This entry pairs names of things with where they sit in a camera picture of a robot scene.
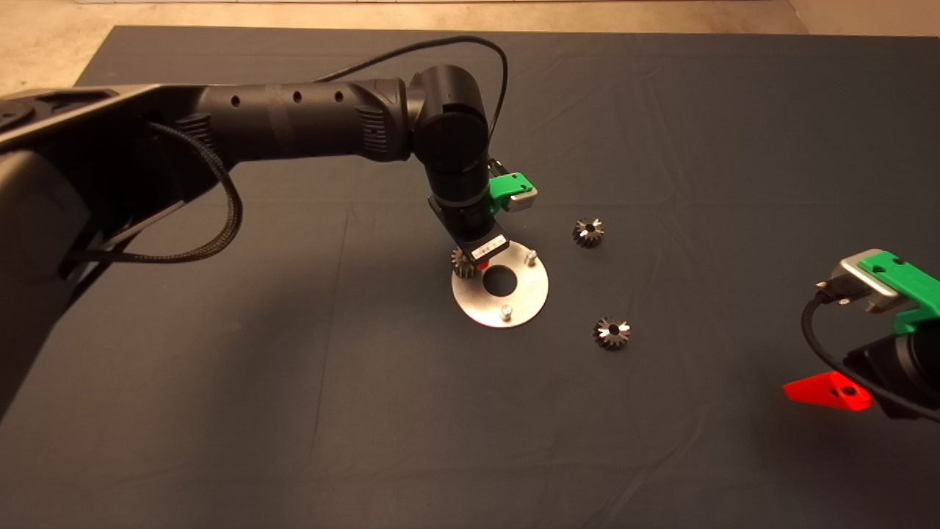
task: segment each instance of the table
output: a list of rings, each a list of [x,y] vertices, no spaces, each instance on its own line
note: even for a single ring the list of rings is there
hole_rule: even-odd
[[[439,33],[118,27],[79,84],[313,78]],[[799,312],[843,256],[934,275],[940,40],[490,34],[492,154],[539,188],[501,222],[549,272],[541,314],[467,318],[414,160],[249,163],[243,232],[114,266],[0,425],[2,527],[924,527],[940,429],[797,405],[824,371]],[[488,108],[491,52],[452,62]],[[134,243],[189,248],[218,190]],[[607,227],[571,240],[585,216]],[[609,353],[602,316],[634,327]],[[833,350],[888,333],[822,311]]]

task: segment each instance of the floor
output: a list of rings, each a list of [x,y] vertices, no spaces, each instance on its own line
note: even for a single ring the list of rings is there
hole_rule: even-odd
[[[70,86],[115,24],[940,35],[936,0],[504,4],[76,4],[0,0],[0,94]]]

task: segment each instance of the red component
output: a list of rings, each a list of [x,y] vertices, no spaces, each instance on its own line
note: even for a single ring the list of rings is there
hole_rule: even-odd
[[[820,373],[783,385],[794,402],[861,411],[871,406],[871,394],[836,371]]]

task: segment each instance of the label sticker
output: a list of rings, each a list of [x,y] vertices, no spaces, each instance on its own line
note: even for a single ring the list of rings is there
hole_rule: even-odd
[[[497,235],[496,237],[494,237],[490,242],[488,242],[488,243],[486,243],[486,244],[480,246],[479,248],[473,250],[473,251],[470,253],[470,255],[472,255],[472,256],[473,256],[473,260],[476,261],[476,260],[478,260],[479,258],[481,258],[481,257],[483,257],[484,255],[486,255],[487,253],[490,253],[491,251],[493,251],[493,250],[495,250],[495,249],[497,249],[497,248],[499,248],[499,247],[501,247],[501,246],[503,246],[503,245],[505,245],[505,244],[506,244],[506,237],[505,237],[502,233],[500,233],[499,235]]]

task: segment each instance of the green 3d-printed bracket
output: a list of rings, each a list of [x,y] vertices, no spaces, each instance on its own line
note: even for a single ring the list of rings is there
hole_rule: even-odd
[[[916,303],[894,317],[895,334],[914,332],[917,325],[940,318],[940,281],[913,264],[883,251],[859,261],[858,267]]]
[[[511,172],[502,176],[495,176],[490,179],[490,213],[495,213],[500,209],[509,209],[509,198],[513,195],[521,195],[534,189],[531,182],[526,179],[521,172]]]

